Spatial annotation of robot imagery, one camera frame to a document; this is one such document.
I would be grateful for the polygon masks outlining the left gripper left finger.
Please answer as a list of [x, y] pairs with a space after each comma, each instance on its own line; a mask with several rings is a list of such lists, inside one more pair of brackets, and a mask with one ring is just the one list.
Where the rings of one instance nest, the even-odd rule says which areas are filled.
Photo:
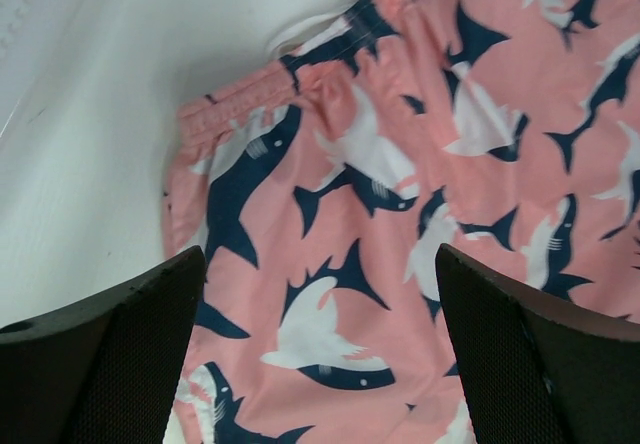
[[193, 246], [1, 329], [4, 443], [160, 443], [205, 278]]

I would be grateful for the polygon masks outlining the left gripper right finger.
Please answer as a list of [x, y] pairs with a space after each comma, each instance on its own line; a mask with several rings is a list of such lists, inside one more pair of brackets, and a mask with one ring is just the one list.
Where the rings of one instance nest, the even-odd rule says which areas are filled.
[[437, 283], [479, 443], [636, 443], [639, 326], [443, 245]]

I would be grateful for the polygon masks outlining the pink star patterned shorts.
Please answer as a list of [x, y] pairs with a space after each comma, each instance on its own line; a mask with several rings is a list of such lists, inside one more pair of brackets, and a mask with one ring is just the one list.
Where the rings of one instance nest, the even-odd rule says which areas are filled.
[[179, 118], [189, 443], [473, 442], [443, 244], [639, 318], [639, 0], [358, 0]]

